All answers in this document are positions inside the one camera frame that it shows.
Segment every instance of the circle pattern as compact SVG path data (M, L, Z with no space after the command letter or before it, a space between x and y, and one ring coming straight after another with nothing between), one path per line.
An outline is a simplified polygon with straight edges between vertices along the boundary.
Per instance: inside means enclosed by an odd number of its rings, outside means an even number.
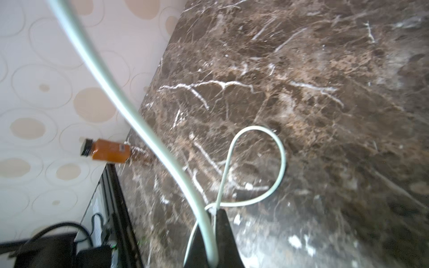
M0 161L0 176L4 178L22 177L30 172L30 164L21 158Z
M88 87L79 91L73 105L83 120L92 123L106 122L116 113L115 106L99 87Z
M60 134L60 146L75 156L80 155L80 149L85 138L102 138L101 131L95 126L77 123L65 128Z
M72 0L71 3L79 15L89 15L94 10L94 2L92 0Z
M34 52L46 62L63 68L77 68L83 64L57 20L41 18L28 31Z
M8 71L6 59L0 54L0 82L6 79Z
M70 189L53 190L39 195L34 200L31 208L40 215L59 215L71 210L77 201L78 196Z
M79 14L79 20L86 27L98 25L105 14L103 0L72 0L71 4Z
M23 212L30 199L28 195L22 191L12 188L0 189L0 219L10 219Z
M142 72L133 77L130 84L130 93L132 101L137 107L140 107L147 90L152 82L152 75Z
M98 166L92 171L92 173L91 173L92 183L96 184L100 181L100 177L101 177L101 174L103 173L105 166L106 166L106 164L104 164L102 166Z
M54 120L42 111L18 108L0 115L0 136L18 146L39 146L51 142L57 135Z
M10 125L13 135L26 140L34 140L45 134L45 125L34 118L18 118Z
M125 86L130 79L130 68L124 57L114 51L101 51L100 56L112 72L113 78L120 87Z
M14 36L22 31L25 15L18 1L0 1L0 37Z
M158 27L165 41L169 41L174 28L179 21L181 12L172 7L166 7L158 18Z
M46 169L46 179L53 185L72 186L88 177L89 169L88 163L83 159L60 159L48 166Z
M22 101L43 109L62 107L72 98L72 85L68 78L41 64L17 69L12 75L12 89Z
M128 9L143 20L155 18L160 10L160 0L124 0Z
M0 185L24 184L40 175L43 161L31 153L11 150L0 152Z

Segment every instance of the black bottle cap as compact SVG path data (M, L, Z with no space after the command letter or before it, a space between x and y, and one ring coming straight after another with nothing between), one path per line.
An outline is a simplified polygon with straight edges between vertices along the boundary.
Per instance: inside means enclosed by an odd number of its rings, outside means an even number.
M92 148L92 143L93 143L93 140L85 139L85 141L83 142L82 147L81 147L81 155L82 156L85 156L85 157L89 156L89 154L91 152L91 148Z

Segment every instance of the light green cable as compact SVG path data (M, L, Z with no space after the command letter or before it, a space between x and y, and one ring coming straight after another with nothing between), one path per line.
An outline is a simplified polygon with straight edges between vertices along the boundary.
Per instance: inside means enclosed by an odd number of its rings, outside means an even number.
M219 255L215 235L211 229L209 216L204 210L204 203L199 193L195 190L191 180L184 173L167 147L141 117L137 109L134 108L134 105L127 99L118 84L113 80L111 73L96 53L94 46L90 42L89 37L80 25L79 20L74 15L69 4L65 0L48 0L48 2L53 13L63 27L64 32L69 37L71 43L94 78L179 185L201 229L208 264L211 268L216 268L219 262Z
M246 200L246 201L239 201L239 202L221 202L222 195L224 193L224 185L227 181L228 172L230 170L231 156L233 155L234 147L235 147L239 137L241 135L243 135L245 132L250 131L250 130L259 130L259 131L267 133L268 135L270 135L274 139L275 143L277 144L277 147L280 151L280 170L278 172L277 179L275 180L273 186L271 186L271 188L268 189L268 191L266 191L265 193L263 193L262 195L260 195L258 197L255 197L253 199ZM235 137L233 138L233 141L231 142L230 148L228 150L227 160L225 162L225 169L224 169L224 173L222 175L222 181L221 181L221 184L219 186L219 192L218 192L218 197L216 199L216 202L208 204L205 207L205 210L208 210L212 207L215 207L215 213L216 213L220 207L242 207L242 206L248 206L248 205L252 205L252 204L255 204L257 202L260 202L260 201L264 200L265 198L267 198L268 196L270 196L273 192L275 192L277 190L278 186L281 183L281 180L283 179L285 170L286 170L286 151L284 150L283 144L282 144L281 140L279 139L279 137L274 132L272 132L270 129L267 129L266 127L263 127L263 126L245 127L242 130L240 130L237 133L237 135L235 135ZM190 233L190 237L188 240L183 264L186 263L186 260L188 258L190 246L192 244L192 240L193 240L193 237L195 235L195 231L196 231L197 226L198 226L198 222L196 222L194 224L192 231ZM216 216L214 217L214 227L213 228L216 230Z

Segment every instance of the orange liquid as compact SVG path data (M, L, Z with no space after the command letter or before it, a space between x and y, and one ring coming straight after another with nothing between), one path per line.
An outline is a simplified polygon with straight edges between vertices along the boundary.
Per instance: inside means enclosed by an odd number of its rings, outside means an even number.
M113 163L125 163L131 156L129 145L98 139L92 144L92 159Z

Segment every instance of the black cable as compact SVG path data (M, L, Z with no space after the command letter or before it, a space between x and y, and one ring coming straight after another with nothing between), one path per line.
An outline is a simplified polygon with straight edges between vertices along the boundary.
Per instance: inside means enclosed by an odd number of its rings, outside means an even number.
M89 234L89 237L91 237L91 236L92 236L92 233L94 232L94 229L95 229L95 216L98 216L98 217L100 218L101 228L103 228L103 226L104 226L104 218L103 218L103 215L101 215L100 213L96 213L96 214L92 215L92 217L91 217L92 231L91 231L91 233ZM82 240L78 240L78 241L76 241L76 243L81 243L81 242L83 242L83 241L85 241L85 240L87 240L87 239L88 239L88 237L85 237L85 238L84 238L84 239L82 239Z
M84 235L87 237L86 239L88 239L89 247L94 247L94 244L92 243L91 236L88 233L88 231L85 229L85 227L83 227L82 225L80 225L78 223L74 223L74 222L63 222L63 223L57 223L57 224L51 225L51 226L43 229L42 231L38 232L32 238L27 240L27 242L25 242L22 246L20 246L19 249L17 251L15 251L14 253L12 253L9 257L16 257L17 255L19 255L21 253L22 248L24 248L28 244L34 242L35 240L41 238L43 235L45 235L46 233L48 233L48 232L50 232L56 228L65 227L65 226L75 227L75 228L79 229L80 231L82 231L84 233Z

